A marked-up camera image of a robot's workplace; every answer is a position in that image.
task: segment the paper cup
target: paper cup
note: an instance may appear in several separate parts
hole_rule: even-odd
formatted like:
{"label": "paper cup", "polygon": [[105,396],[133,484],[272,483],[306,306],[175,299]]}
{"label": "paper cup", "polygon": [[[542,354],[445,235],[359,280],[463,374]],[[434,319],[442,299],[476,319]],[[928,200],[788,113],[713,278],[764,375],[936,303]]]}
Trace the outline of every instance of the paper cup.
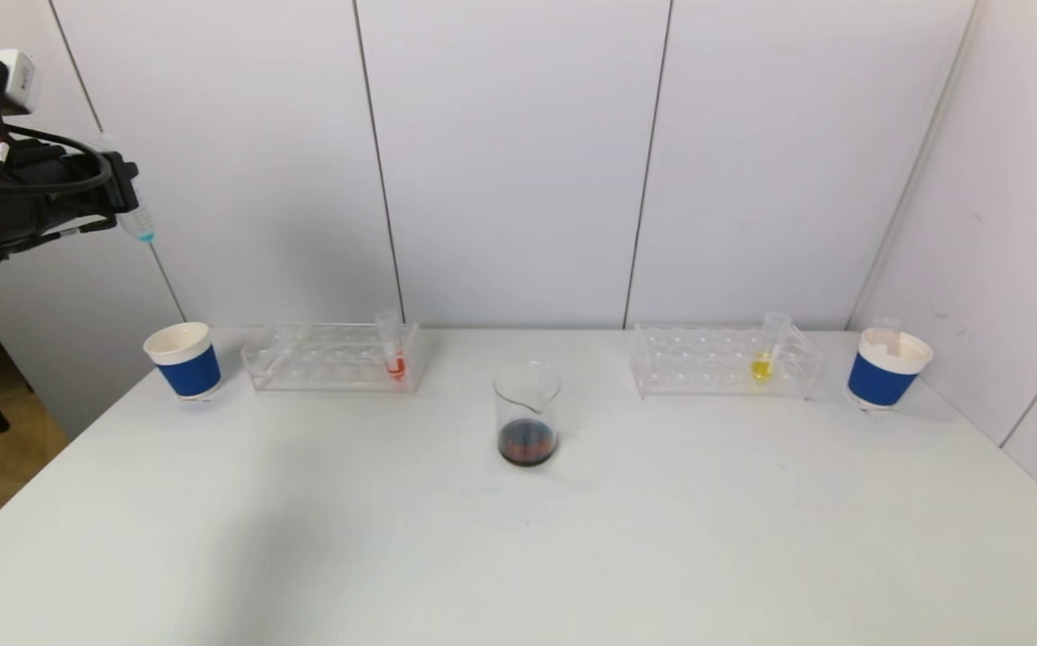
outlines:
{"label": "paper cup", "polygon": [[[896,356],[889,355],[889,335],[896,335]],[[901,399],[921,369],[933,361],[933,348],[904,332],[866,330],[849,372],[849,394],[863,409],[884,410]]]}
{"label": "paper cup", "polygon": [[220,364],[206,324],[178,322],[163,328],[148,336],[144,352],[179,399],[202,399],[220,388]]}

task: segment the white table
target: white table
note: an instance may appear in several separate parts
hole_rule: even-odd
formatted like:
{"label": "white table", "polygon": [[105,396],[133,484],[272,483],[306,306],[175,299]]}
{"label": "white table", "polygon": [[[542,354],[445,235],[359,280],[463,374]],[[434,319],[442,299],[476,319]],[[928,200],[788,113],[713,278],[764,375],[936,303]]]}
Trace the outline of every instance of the white table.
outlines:
{"label": "white table", "polygon": [[[145,377],[0,512],[0,645],[1037,643],[1037,485],[918,382],[639,399],[628,332],[427,331],[416,396]],[[494,446],[489,376],[563,367],[562,445]]]}

